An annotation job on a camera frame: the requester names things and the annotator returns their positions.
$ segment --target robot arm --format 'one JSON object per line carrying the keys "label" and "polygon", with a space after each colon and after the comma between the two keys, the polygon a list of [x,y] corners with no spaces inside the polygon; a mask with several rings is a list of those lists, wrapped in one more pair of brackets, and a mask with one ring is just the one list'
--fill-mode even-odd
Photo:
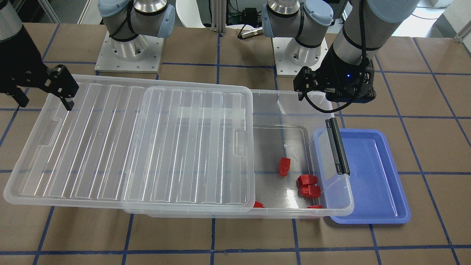
{"label": "robot arm", "polygon": [[[319,17],[328,17],[332,9],[320,8],[321,0],[306,0],[304,2],[305,17],[312,18],[318,24],[322,23]],[[376,97],[373,88],[374,68],[371,59],[376,52],[386,43],[397,27],[404,19],[412,14],[419,0],[352,0],[353,10],[342,31],[337,35],[319,69],[313,71],[304,66],[293,81],[294,90],[299,93],[299,100],[304,98],[317,110],[322,112],[339,111],[349,104],[366,103]],[[309,5],[319,6],[310,17]],[[296,27],[297,21],[292,22],[293,10],[296,10],[299,2],[297,0],[269,0],[267,3],[267,16],[263,17],[264,32],[269,37],[292,37],[283,35],[285,28]],[[286,23],[274,22],[283,20]],[[316,39],[322,40],[325,32],[314,30],[313,27],[305,29],[300,26],[300,31],[308,31],[302,35],[315,35]],[[299,45],[305,43],[299,41],[300,36],[296,35],[295,40]],[[313,65],[315,61],[310,61],[307,65]],[[326,93],[326,98],[334,102],[347,102],[340,108],[325,111],[319,109],[307,97],[310,91],[322,91]]]}
{"label": "robot arm", "polygon": [[288,59],[299,66],[314,65],[331,25],[332,8],[322,0],[269,0],[262,9],[263,33],[267,37],[292,38],[286,47]]}
{"label": "robot arm", "polygon": [[45,66],[36,45],[8,0],[0,0],[0,93],[5,93],[21,107],[29,102],[18,86],[37,87],[60,98],[72,110],[79,88],[67,67]]}
{"label": "robot arm", "polygon": [[147,36],[170,37],[175,8],[167,0],[99,0],[98,10],[111,38],[111,49],[121,61],[149,56]]}

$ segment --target metal mounting plate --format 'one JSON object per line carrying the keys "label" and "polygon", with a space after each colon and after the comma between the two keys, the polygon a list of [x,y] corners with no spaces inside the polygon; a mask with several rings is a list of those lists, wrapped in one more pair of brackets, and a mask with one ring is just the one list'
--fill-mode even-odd
{"label": "metal mounting plate", "polygon": [[[295,65],[294,63],[290,62],[284,53],[288,43],[292,38],[272,38],[273,44],[273,53],[275,55],[275,63],[276,63],[276,75],[278,77],[294,77],[298,74],[298,71],[301,69],[301,66]],[[309,66],[313,71],[318,69],[321,65],[322,60],[327,53],[327,42],[324,40],[321,44],[321,56],[316,64],[313,66]]]}
{"label": "metal mounting plate", "polygon": [[148,56],[138,61],[119,59],[114,55],[110,40],[109,33],[106,32],[105,40],[95,65],[96,71],[104,73],[158,73],[162,56],[163,38],[146,36],[146,40],[149,43]]}

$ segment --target clear plastic storage box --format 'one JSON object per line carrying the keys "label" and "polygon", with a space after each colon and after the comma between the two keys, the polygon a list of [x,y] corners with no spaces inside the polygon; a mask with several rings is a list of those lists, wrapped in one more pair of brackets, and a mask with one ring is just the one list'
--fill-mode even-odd
{"label": "clear plastic storage box", "polygon": [[[318,218],[353,211],[326,120],[293,91],[75,75],[49,95],[5,188],[8,202],[121,208],[155,217]],[[310,93],[331,108],[322,93]],[[281,157],[291,159],[287,177]],[[301,174],[319,178],[315,201]],[[265,208],[253,208],[255,200]],[[323,209],[306,208],[322,204]]]}

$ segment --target blue tape grid line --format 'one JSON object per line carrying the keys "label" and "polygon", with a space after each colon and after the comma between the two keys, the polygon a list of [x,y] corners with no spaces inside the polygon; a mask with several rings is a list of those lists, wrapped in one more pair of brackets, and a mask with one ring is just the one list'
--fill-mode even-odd
{"label": "blue tape grid line", "polygon": [[95,65],[96,62],[74,62],[74,61],[43,61],[45,64],[77,64],[77,65]]}
{"label": "blue tape grid line", "polygon": [[376,236],[374,235],[373,225],[369,224],[369,226],[370,226],[371,238],[373,239],[374,252],[376,253],[376,259],[378,260],[378,265],[382,265],[380,251],[378,248],[378,242],[376,242]]}
{"label": "blue tape grid line", "polygon": [[129,248],[129,239],[131,238],[131,231],[132,231],[132,223],[133,222],[134,222],[134,214],[130,214],[129,224],[128,224],[128,233],[126,234],[126,242],[124,243],[124,252],[122,254],[121,265],[126,264],[126,257],[128,256],[128,248]]}
{"label": "blue tape grid line", "polygon": [[430,67],[429,63],[427,62],[427,59],[426,59],[425,56],[423,55],[422,50],[421,50],[420,47],[419,47],[419,44],[417,43],[417,41],[415,40],[415,38],[412,38],[412,39],[414,40],[414,43],[415,43],[415,45],[417,46],[417,49],[419,50],[420,55],[422,56],[422,58],[423,58],[425,64],[427,65],[427,68],[429,69],[430,73],[432,74],[433,80],[435,80],[435,83],[437,84],[437,87],[439,88],[440,93],[441,93],[442,96],[443,96],[443,99],[444,99],[445,102],[447,103],[448,108],[449,108],[450,111],[451,111],[451,114],[452,114],[453,117],[455,118],[456,123],[458,123],[458,126],[460,127],[460,130],[461,130],[461,132],[462,132],[463,135],[464,135],[464,138],[465,138],[466,141],[468,142],[468,145],[471,147],[471,142],[470,142],[468,136],[466,136],[466,133],[464,132],[464,129],[463,129],[463,127],[462,127],[461,124],[460,124],[460,121],[456,118],[455,112],[454,112],[453,109],[451,108],[450,102],[448,102],[448,99],[447,99],[447,97],[445,96],[445,93],[443,92],[443,89],[441,88],[441,86],[440,86],[440,84],[439,84],[439,82],[438,82],[438,80],[437,80],[437,77],[435,76],[434,72],[432,71],[432,68]]}
{"label": "blue tape grid line", "polygon": [[[13,170],[12,169],[0,169],[0,173],[11,173]],[[104,171],[97,171],[99,174],[103,174]],[[290,174],[298,174],[301,175],[303,174],[304,171],[290,171]],[[399,171],[399,175],[421,175],[424,173],[425,175],[471,175],[471,172],[441,172],[441,171],[424,171],[424,172],[419,172],[419,171]],[[278,171],[255,171],[256,175],[273,175],[273,174],[278,174]]]}
{"label": "blue tape grid line", "polygon": [[380,62],[379,62],[379,60],[378,60],[378,57],[375,56],[375,58],[376,58],[376,62],[378,63],[378,67],[379,67],[379,69],[380,69],[380,71],[381,71],[381,74],[382,74],[382,76],[383,76],[384,82],[386,83],[386,87],[387,87],[387,89],[388,89],[388,92],[389,92],[389,94],[390,94],[390,96],[391,96],[392,103],[394,104],[394,107],[396,108],[396,111],[397,111],[398,115],[400,116],[399,119],[400,119],[400,121],[401,121],[401,124],[402,124],[402,127],[403,127],[403,129],[404,129],[404,132],[406,133],[407,141],[409,142],[409,145],[410,145],[410,147],[411,147],[411,149],[412,149],[412,153],[413,153],[414,158],[415,158],[415,161],[417,162],[417,165],[418,165],[418,167],[419,167],[420,173],[421,173],[421,175],[422,175],[422,179],[423,179],[423,181],[424,181],[424,183],[425,183],[425,186],[426,186],[426,188],[427,188],[427,192],[429,193],[430,199],[431,199],[431,201],[432,201],[432,203],[433,203],[433,207],[435,208],[435,212],[436,212],[436,214],[437,214],[437,217],[438,217],[439,220],[440,220],[440,224],[441,224],[441,226],[442,226],[443,233],[445,234],[445,237],[447,238],[448,247],[451,249],[451,251],[452,251],[452,253],[453,253],[453,257],[455,258],[456,264],[459,265],[460,262],[458,261],[458,257],[456,256],[455,249],[454,249],[453,244],[452,244],[452,242],[451,242],[451,240],[450,240],[450,237],[449,237],[449,235],[448,235],[448,231],[447,231],[447,229],[446,229],[446,227],[445,227],[445,224],[443,223],[443,219],[442,219],[442,217],[441,217],[441,214],[440,214],[440,212],[439,212],[439,209],[438,209],[438,207],[437,207],[437,204],[435,203],[435,199],[434,199],[434,197],[433,197],[432,191],[430,190],[430,187],[429,187],[429,184],[428,184],[428,182],[427,182],[427,179],[425,178],[425,174],[424,174],[424,172],[423,172],[423,170],[422,170],[422,165],[420,164],[419,157],[417,156],[417,153],[416,153],[416,151],[415,151],[414,145],[412,144],[412,140],[411,140],[411,138],[410,138],[410,136],[409,136],[409,132],[407,131],[406,124],[404,123],[404,119],[401,117],[401,113],[400,113],[400,111],[399,111],[398,105],[396,104],[396,100],[394,99],[394,96],[392,95],[391,88],[390,88],[390,86],[389,86],[388,80],[386,79],[386,75],[385,75],[385,73],[384,73],[383,70],[382,70],[382,67],[381,67],[381,64],[380,64]]}
{"label": "blue tape grid line", "polygon": [[215,245],[216,238],[216,218],[211,220],[211,256],[210,256],[210,265],[214,265],[214,252],[216,251]]}
{"label": "blue tape grid line", "polygon": [[[275,82],[275,90],[278,90],[278,85]],[[19,108],[18,111],[41,111],[42,108]],[[16,108],[0,108],[0,111],[16,111]],[[269,112],[255,112],[254,115],[260,116],[275,116],[278,113],[269,113]],[[288,113],[287,116],[310,116],[312,114],[303,114],[303,113]],[[373,118],[413,118],[413,119],[458,119],[458,120],[471,120],[471,117],[464,116],[412,116],[412,115],[375,115],[375,114],[345,114],[341,111],[335,116],[340,117],[342,125],[344,125],[344,117],[373,117]]]}
{"label": "blue tape grid line", "polygon": [[216,64],[216,84],[219,84],[219,72],[220,72],[220,61],[221,61],[221,58],[220,58],[220,55],[221,55],[221,38],[222,38],[222,34],[218,34],[218,53],[217,53],[217,64]]}
{"label": "blue tape grid line", "polygon": [[296,219],[292,219],[292,224],[293,224],[294,251],[296,252],[296,261],[298,265],[301,265],[301,255],[299,252],[298,229],[296,228]]}
{"label": "blue tape grid line", "polygon": [[[342,122],[342,128],[346,128],[345,127],[345,121],[343,119],[343,116],[344,114],[342,113],[342,111],[340,110],[339,111],[339,114],[338,114],[338,117],[340,118],[340,121]],[[379,249],[378,249],[378,243],[376,241],[376,236],[374,234],[374,228],[373,228],[373,225],[372,224],[369,224],[369,227],[370,227],[370,233],[371,233],[371,239],[373,241],[373,246],[374,246],[374,252],[376,254],[376,259],[378,260],[378,265],[382,265],[382,261],[381,261],[381,256],[380,256],[380,252],[379,252]]]}
{"label": "blue tape grid line", "polygon": [[[52,42],[54,41],[54,38],[56,37],[56,34],[57,34],[57,31],[59,30],[59,27],[60,27],[60,24],[57,24],[56,29],[54,30],[54,33],[52,34],[52,37],[51,37],[51,39],[48,43],[48,46],[47,46],[46,50],[44,51],[44,54],[41,58],[43,61],[44,61],[44,58],[46,57],[47,53],[49,52],[49,49],[51,47]],[[18,113],[18,109],[16,110],[15,115],[12,118],[11,122],[13,122],[13,120],[15,119],[16,113]],[[51,223],[52,214],[54,213],[54,209],[55,209],[55,207],[51,206],[51,209],[49,210],[48,219],[46,221],[46,224],[44,225],[44,230],[42,232],[41,240],[39,241],[38,251],[37,251],[36,255],[34,256],[34,260],[33,260],[32,265],[37,265],[37,263],[38,263],[39,255],[41,254],[42,245],[44,244],[44,240],[46,239],[46,234],[48,233],[49,224]]]}
{"label": "blue tape grid line", "polygon": [[[471,245],[454,245],[459,249],[470,249]],[[448,245],[410,245],[410,246],[378,246],[379,250],[404,249],[448,249]],[[337,248],[299,248],[299,252],[329,252],[329,251],[374,251],[374,247],[337,247]],[[142,249],[128,250],[127,255],[136,254],[210,254],[210,253],[267,253],[267,252],[296,252],[296,248],[229,248],[225,250],[212,249]],[[37,251],[0,251],[0,256],[33,256]],[[40,255],[123,255],[124,250],[58,250],[40,251]]]}
{"label": "blue tape grid line", "polygon": [[[413,74],[413,75],[431,75],[432,73],[427,72],[404,72],[404,71],[382,71],[386,74]],[[435,75],[471,75],[468,73],[434,73]]]}
{"label": "blue tape grid line", "polygon": [[41,236],[41,240],[39,241],[38,251],[34,255],[34,260],[33,260],[32,265],[36,265],[38,263],[39,255],[41,254],[41,250],[42,250],[42,245],[44,244],[44,240],[46,239],[46,234],[48,233],[48,228],[49,228],[49,224],[51,223],[52,214],[54,213],[54,208],[55,208],[54,206],[51,206],[51,209],[49,210],[48,219],[46,220],[46,225],[44,226],[44,230],[42,231],[42,236]]}

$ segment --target blue plastic tray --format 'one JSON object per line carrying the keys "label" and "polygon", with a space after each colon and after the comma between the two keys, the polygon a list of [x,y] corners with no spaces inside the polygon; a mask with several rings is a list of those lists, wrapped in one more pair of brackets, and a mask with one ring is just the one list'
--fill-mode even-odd
{"label": "blue plastic tray", "polygon": [[339,224],[405,224],[411,213],[384,134],[378,130],[340,129],[350,167],[355,209],[331,216]]}

